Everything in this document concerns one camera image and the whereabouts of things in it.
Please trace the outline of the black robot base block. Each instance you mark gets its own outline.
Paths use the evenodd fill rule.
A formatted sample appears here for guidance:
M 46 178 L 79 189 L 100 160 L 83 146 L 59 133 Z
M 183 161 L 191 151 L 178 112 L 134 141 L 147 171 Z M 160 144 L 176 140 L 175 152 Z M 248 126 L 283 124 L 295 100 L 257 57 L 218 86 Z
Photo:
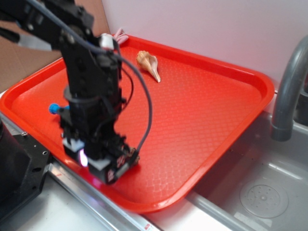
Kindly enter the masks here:
M 1 221 L 41 193 L 50 159 L 49 150 L 31 135 L 12 135 L 0 123 Z

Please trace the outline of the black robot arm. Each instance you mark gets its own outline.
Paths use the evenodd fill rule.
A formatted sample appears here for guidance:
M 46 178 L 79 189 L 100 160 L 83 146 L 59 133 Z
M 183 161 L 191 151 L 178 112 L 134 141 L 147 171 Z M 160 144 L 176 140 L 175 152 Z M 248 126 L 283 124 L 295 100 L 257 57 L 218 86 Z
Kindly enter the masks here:
M 57 110 L 64 149 L 76 158 L 80 151 L 100 160 L 127 157 L 125 138 L 115 121 L 124 104 L 119 81 L 122 63 L 100 48 L 92 33 L 93 17 L 72 0 L 3 0 L 0 18 L 25 30 L 22 36 L 2 29 L 6 39 L 39 50 L 59 50 L 66 65 L 68 108 Z

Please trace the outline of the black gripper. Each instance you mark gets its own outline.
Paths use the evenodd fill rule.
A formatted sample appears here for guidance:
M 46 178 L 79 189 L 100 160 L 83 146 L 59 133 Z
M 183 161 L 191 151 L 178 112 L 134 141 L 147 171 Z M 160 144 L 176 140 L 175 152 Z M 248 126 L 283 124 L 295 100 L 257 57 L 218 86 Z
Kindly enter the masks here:
M 81 150 L 94 160 L 126 156 L 126 137 L 114 129 L 122 103 L 121 98 L 110 101 L 106 97 L 94 97 L 71 99 L 68 107 L 59 108 L 65 153 L 74 160 Z

